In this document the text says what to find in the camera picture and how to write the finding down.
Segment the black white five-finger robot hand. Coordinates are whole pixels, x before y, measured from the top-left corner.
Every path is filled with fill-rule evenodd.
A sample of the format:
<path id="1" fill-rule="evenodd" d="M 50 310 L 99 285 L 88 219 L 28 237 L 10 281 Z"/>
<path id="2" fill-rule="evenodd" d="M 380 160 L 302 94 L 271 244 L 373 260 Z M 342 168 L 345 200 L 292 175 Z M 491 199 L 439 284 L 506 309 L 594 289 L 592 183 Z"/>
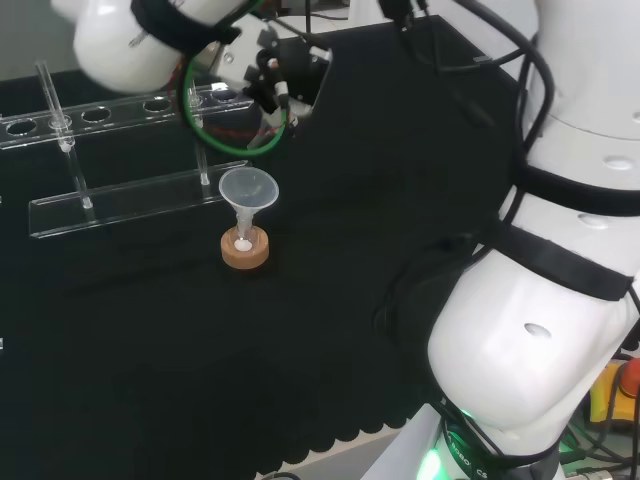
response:
<path id="1" fill-rule="evenodd" d="M 248 143 L 254 147 L 275 136 L 281 113 L 291 128 L 311 115 L 333 54 L 318 37 L 279 19 L 250 14 L 233 27 L 238 35 L 231 43 L 210 47 L 208 72 L 259 109 L 260 127 Z"/>

